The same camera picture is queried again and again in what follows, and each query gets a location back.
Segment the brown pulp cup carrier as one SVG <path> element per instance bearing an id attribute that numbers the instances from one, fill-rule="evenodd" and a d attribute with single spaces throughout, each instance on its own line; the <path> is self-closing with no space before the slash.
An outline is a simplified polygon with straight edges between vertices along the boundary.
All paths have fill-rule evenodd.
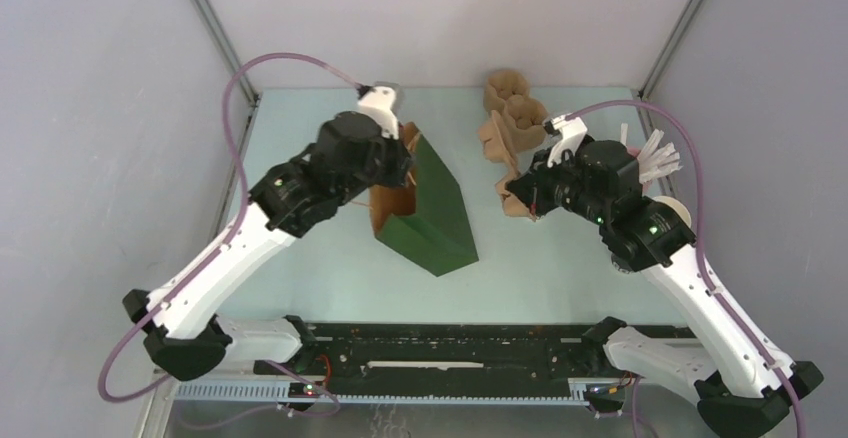
<path id="1" fill-rule="evenodd" d="M 504 214 L 514 218 L 536 218 L 506 185 L 518 178 L 519 156 L 539 146 L 544 141 L 545 131 L 542 126 L 534 125 L 520 129 L 516 121 L 506 112 L 492 110 L 486 121 L 477 131 L 483 148 L 484 157 L 496 164 L 506 167 L 505 175 L 495 184 L 495 192 L 501 201 Z"/>

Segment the green paper bag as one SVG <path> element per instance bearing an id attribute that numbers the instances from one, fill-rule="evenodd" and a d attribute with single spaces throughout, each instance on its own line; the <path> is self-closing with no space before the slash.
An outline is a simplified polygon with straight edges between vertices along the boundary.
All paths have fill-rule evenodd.
<path id="1" fill-rule="evenodd" d="M 478 262 L 457 179 L 415 123 L 405 124 L 401 137 L 414 158 L 411 180 L 401 188 L 368 190 L 374 237 L 436 277 Z"/>

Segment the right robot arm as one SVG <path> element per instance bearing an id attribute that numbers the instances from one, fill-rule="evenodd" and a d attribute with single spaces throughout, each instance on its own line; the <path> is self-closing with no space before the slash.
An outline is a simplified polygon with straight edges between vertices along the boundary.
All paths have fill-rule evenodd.
<path id="1" fill-rule="evenodd" d="M 704 348 L 689 354 L 608 318 L 581 350 L 591 374 L 646 378 L 692 403 L 721 437 L 766 435 L 821 384 L 815 364 L 791 359 L 752 323 L 680 215 L 644 194 L 623 144 L 585 139 L 560 162 L 539 151 L 506 189 L 537 216 L 562 208 L 594 223 L 611 255 L 671 299 Z"/>

